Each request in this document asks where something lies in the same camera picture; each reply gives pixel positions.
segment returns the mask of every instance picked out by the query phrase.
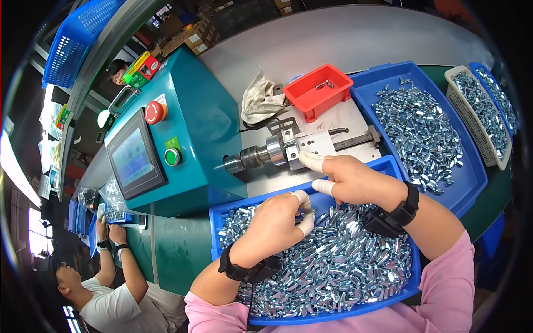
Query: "workbench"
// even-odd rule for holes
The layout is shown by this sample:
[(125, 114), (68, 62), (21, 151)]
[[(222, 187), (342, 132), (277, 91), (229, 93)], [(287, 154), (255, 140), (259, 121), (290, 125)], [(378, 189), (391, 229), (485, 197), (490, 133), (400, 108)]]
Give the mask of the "workbench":
[[(421, 66), (444, 93), (444, 72), (451, 67)], [(380, 147), (381, 155), (389, 152)], [(489, 229), (511, 200), (511, 163), (504, 171), (485, 168), (488, 184), (461, 218), (472, 242)], [(208, 212), (189, 218), (154, 216), (147, 230), (126, 225), (127, 240), (145, 278), (176, 294), (185, 295), (196, 276), (212, 261)]]

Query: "red emergency stop button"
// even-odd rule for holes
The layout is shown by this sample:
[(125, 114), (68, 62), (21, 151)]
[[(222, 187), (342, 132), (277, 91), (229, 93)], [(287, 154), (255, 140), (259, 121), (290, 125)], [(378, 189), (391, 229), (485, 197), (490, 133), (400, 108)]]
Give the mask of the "red emergency stop button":
[(155, 125), (166, 117), (166, 107), (156, 101), (151, 101), (144, 109), (144, 119), (150, 125)]

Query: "white plastic basket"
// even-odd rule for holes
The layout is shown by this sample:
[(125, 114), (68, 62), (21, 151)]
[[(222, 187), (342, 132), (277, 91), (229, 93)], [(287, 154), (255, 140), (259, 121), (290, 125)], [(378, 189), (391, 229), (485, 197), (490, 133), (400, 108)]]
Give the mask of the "white plastic basket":
[[(466, 100), (465, 96), (461, 93), (461, 91), (454, 83), (454, 78), (462, 71), (466, 71), (468, 75), (475, 78), (472, 72), (470, 72), (470, 70), (465, 66), (458, 66), (447, 70), (444, 73), (444, 77), (446, 77), (446, 80), (448, 81), (448, 91), (446, 92), (446, 97), (449, 99), (451, 105), (453, 105), (453, 107), (465, 123), (466, 128), (468, 128), (470, 134), (472, 135), (472, 138), (474, 139), (475, 145), (478, 146), (479, 152), (481, 153), (481, 158), (485, 162), (485, 165), (487, 167), (497, 165), (500, 170), (505, 170), (512, 151), (513, 143), (511, 142), (511, 136), (509, 135), (507, 127), (504, 126), (505, 134), (507, 136), (507, 145), (503, 158), (500, 160), (498, 158), (498, 155), (496, 154), (496, 148), (494, 148), (494, 145), (492, 144), (492, 141), (489, 138), (489, 134), (485, 130), (478, 116), (475, 114), (475, 111), (472, 109), (472, 107)], [(480, 88), (483, 91), (487, 92), (482, 85), (480, 85)], [(490, 99), (490, 102), (492, 103), (496, 114), (498, 114), (503, 124), (503, 119), (498, 109), (494, 105), (492, 99)]]

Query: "woman's right hand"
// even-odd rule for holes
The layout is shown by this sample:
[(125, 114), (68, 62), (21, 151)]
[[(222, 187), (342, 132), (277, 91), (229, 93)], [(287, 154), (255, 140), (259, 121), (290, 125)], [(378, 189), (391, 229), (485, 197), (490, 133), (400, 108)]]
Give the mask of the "woman's right hand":
[(320, 156), (301, 151), (300, 162), (328, 175), (328, 180), (313, 181), (312, 187), (334, 197), (338, 204), (376, 204), (391, 212), (407, 198), (404, 183), (372, 170), (353, 156)]

